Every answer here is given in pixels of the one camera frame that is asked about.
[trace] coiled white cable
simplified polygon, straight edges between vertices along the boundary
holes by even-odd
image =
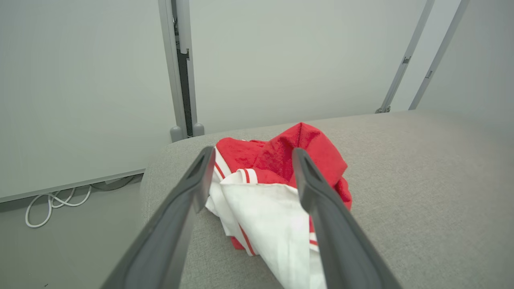
[[[71,199],[71,197],[73,197],[73,193],[75,192],[75,188],[73,188],[71,190],[71,193],[69,194],[69,197],[63,201],[61,200],[60,198],[57,197],[57,195],[61,192],[61,191],[58,191],[55,195],[52,195],[51,193],[46,193],[46,194],[40,194],[38,196],[36,196],[32,202],[30,202],[28,208],[27,208],[27,212],[25,212],[25,224],[27,224],[27,226],[31,227],[31,228],[39,228],[41,226],[43,226],[44,224],[46,224],[46,222],[48,222],[48,220],[50,219],[50,216],[52,215],[52,208],[54,209],[57,209],[57,208],[60,208],[64,205],[66,206],[70,206],[70,207],[77,207],[77,206],[80,206],[82,205],[86,200],[87,198],[89,198],[89,195],[91,194],[91,189],[92,187],[89,186],[89,190],[87,192],[87,195],[86,197],[80,202],[80,203],[77,203],[77,204],[70,204],[68,203],[68,201]],[[38,224],[38,225],[32,225],[30,222],[29,222],[29,212],[30,212],[30,208],[32,207],[32,204],[34,204],[34,202],[39,199],[41,196],[48,196],[48,216],[46,216],[46,219]],[[60,205],[54,205],[53,204],[53,200],[57,200],[59,203],[61,203]]]

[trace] garment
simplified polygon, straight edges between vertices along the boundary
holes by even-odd
[[[346,163],[321,131],[305,123],[298,123],[270,141],[220,140],[206,203],[220,217],[234,247],[245,249],[250,256],[260,254],[272,272],[284,279],[277,276],[284,287],[299,287],[305,282],[312,285],[312,280],[303,280],[311,268],[299,268],[294,263],[312,263],[312,254],[319,259],[312,221],[298,199],[291,157],[294,148],[307,151],[350,209],[352,197],[342,177]],[[272,267],[286,272],[276,273]]]

